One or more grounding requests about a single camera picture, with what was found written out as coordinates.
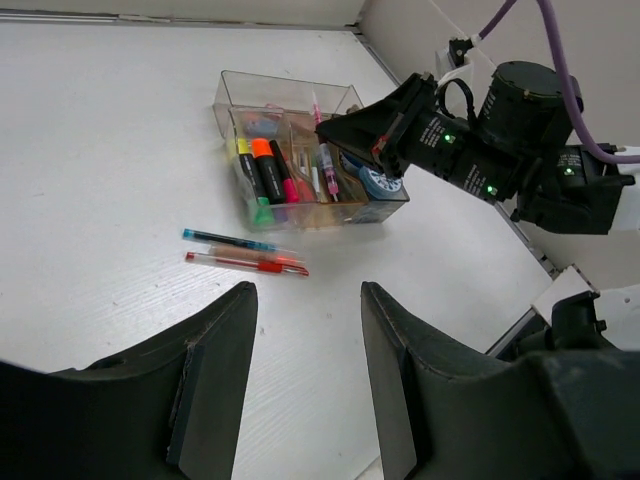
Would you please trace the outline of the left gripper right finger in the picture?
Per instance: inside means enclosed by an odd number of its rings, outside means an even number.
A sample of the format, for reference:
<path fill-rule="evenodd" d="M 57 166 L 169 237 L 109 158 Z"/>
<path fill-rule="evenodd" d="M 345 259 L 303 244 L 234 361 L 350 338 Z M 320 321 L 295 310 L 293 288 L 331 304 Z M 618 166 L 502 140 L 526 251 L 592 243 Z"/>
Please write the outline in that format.
<path fill-rule="evenodd" d="M 635 479 L 639 355 L 605 339 L 595 294 L 503 360 L 462 344 L 374 282 L 364 345 L 388 479 Z"/>

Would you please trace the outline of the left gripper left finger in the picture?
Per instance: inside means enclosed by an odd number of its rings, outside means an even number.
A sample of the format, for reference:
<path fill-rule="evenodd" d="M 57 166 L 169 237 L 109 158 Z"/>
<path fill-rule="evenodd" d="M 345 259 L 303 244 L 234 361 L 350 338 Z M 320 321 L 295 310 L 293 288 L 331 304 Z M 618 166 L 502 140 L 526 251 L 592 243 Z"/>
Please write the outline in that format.
<path fill-rule="evenodd" d="M 257 326 L 241 282 L 89 367 L 1 366 L 5 479 L 228 479 Z"/>

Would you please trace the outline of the blue glue jar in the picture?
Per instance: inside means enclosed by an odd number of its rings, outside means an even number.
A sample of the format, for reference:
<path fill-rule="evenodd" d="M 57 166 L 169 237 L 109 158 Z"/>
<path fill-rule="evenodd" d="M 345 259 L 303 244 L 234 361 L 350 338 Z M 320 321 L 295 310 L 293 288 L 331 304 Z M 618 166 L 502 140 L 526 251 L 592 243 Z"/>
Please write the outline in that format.
<path fill-rule="evenodd" d="M 359 170 L 363 167 L 359 160 L 346 152 L 339 153 L 339 160 L 343 169 L 350 175 L 357 176 L 359 174 Z"/>
<path fill-rule="evenodd" d="M 376 200 L 402 200 L 404 198 L 401 179 L 387 178 L 370 168 L 362 167 L 358 171 L 359 179 L 366 193 Z"/>

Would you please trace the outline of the clear plastic organizer box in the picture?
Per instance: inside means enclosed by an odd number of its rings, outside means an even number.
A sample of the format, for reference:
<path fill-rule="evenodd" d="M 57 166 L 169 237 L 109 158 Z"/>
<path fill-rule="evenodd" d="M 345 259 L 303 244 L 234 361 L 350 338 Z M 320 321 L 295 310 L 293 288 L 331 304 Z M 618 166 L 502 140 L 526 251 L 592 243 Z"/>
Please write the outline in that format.
<path fill-rule="evenodd" d="M 378 224 L 409 202 L 401 181 L 316 135 L 320 121 L 361 106 L 353 86 L 222 72 L 213 111 L 247 227 Z"/>

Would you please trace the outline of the pink highlighter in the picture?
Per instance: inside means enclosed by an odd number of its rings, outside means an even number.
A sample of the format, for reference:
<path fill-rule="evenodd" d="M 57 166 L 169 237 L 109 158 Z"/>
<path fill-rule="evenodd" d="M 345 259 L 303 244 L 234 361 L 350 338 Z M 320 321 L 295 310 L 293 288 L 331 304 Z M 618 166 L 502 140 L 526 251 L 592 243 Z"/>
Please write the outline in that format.
<path fill-rule="evenodd" d="M 276 140 L 270 140 L 269 146 L 271 147 L 282 180 L 285 201 L 289 204 L 298 203 L 300 198 L 278 142 Z"/>

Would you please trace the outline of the orange highlighter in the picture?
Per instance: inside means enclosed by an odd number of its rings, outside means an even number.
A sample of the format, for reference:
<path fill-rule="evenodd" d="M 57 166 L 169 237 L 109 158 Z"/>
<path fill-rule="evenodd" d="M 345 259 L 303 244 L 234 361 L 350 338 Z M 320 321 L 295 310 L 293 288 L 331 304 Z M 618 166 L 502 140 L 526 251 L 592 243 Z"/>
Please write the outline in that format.
<path fill-rule="evenodd" d="M 283 204 L 286 195 L 269 141 L 265 138 L 254 138 L 251 140 L 251 147 L 270 203 Z"/>

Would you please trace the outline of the purple highlighter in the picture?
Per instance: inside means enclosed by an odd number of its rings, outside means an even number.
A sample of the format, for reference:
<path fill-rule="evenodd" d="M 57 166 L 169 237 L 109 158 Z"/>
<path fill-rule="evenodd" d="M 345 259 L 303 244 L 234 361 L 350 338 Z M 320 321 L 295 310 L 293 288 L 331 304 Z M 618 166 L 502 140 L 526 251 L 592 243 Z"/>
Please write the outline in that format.
<path fill-rule="evenodd" d="M 288 224 L 290 221 L 289 218 L 289 208 L 281 205 L 277 206 L 273 209 L 274 219 L 278 225 Z"/>

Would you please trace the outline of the yellow highlighter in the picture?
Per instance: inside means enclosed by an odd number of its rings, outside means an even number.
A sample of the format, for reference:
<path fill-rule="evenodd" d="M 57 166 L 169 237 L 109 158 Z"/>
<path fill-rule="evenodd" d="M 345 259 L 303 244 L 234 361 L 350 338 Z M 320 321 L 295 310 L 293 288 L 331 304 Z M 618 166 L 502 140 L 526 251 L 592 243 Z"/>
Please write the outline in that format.
<path fill-rule="evenodd" d="M 241 169 L 251 184 L 257 202 L 260 205 L 269 206 L 269 199 L 248 141 L 238 137 L 236 142 Z"/>

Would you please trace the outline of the green highlighter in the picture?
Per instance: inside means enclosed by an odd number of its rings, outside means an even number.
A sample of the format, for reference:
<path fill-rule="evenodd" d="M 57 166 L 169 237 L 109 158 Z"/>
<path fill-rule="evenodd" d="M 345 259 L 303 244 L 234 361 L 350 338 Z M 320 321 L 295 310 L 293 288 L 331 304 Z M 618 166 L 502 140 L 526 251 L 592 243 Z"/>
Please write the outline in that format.
<path fill-rule="evenodd" d="M 267 197 L 256 198 L 256 208 L 253 218 L 253 225 L 264 228 L 275 223 L 273 211 Z"/>

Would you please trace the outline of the red gel pen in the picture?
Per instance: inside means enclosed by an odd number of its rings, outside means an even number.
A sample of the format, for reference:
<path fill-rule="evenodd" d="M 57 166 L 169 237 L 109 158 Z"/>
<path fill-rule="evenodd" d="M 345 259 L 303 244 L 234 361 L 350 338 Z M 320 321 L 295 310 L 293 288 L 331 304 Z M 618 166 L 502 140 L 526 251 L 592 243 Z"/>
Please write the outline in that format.
<path fill-rule="evenodd" d="M 308 277 L 309 271 L 305 267 L 286 265 L 270 261 L 241 260 L 234 258 L 219 257 L 211 254 L 187 252 L 185 261 L 202 265 L 213 265 L 229 269 L 254 270 L 269 274 L 290 274 Z"/>

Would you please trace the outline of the dark blue pen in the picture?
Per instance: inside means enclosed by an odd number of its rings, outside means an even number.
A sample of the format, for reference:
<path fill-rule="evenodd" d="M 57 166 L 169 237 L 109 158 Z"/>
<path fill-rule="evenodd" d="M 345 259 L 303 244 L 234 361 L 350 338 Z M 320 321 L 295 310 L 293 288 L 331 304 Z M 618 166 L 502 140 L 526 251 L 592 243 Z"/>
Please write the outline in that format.
<path fill-rule="evenodd" d="M 264 251 L 264 252 L 277 252 L 279 248 L 271 243 L 265 243 L 255 240 L 237 238 L 237 237 L 229 237 L 224 235 L 213 234 L 209 232 L 192 230 L 192 229 L 184 229 L 182 233 L 182 237 L 185 240 L 211 243 L 211 244 L 223 244 L 230 245 L 239 248 L 246 248 L 250 250 L 256 251 Z"/>

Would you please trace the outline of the blue gel pen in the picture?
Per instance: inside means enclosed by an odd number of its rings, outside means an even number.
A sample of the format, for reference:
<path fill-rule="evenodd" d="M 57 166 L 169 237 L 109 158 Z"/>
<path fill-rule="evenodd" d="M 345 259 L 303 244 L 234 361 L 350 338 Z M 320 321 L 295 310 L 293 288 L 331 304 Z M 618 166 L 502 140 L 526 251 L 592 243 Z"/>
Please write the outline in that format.
<path fill-rule="evenodd" d="M 312 112 L 315 125 L 319 126 L 323 118 L 315 91 L 312 91 Z M 334 202 L 338 202 L 339 185 L 329 147 L 326 140 L 319 133 L 316 133 L 316 135 L 319 142 L 320 168 L 327 184 L 329 197 Z"/>

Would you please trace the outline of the pink gel pen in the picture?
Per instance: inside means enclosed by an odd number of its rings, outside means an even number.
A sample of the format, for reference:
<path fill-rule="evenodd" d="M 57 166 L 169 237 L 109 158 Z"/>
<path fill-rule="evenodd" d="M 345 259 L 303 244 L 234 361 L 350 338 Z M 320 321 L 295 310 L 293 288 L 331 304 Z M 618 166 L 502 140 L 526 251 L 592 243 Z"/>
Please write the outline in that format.
<path fill-rule="evenodd" d="M 300 180 L 304 184 L 302 187 L 306 196 L 310 195 L 310 177 L 307 168 L 307 156 L 306 152 L 303 148 L 299 148 L 296 153 L 296 162 L 300 172 Z"/>

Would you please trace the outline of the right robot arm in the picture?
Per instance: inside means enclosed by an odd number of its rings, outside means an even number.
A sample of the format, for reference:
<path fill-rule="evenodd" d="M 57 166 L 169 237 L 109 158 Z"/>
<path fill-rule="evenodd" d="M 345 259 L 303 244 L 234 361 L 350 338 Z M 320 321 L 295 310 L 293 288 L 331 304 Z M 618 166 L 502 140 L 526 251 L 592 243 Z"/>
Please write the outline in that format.
<path fill-rule="evenodd" d="M 316 127 L 319 137 L 389 178 L 414 165 L 489 204 L 514 199 L 513 221 L 555 234 L 606 235 L 638 185 L 567 140 L 558 75 L 500 64 L 480 108 L 461 78 L 411 75 L 384 99 Z"/>

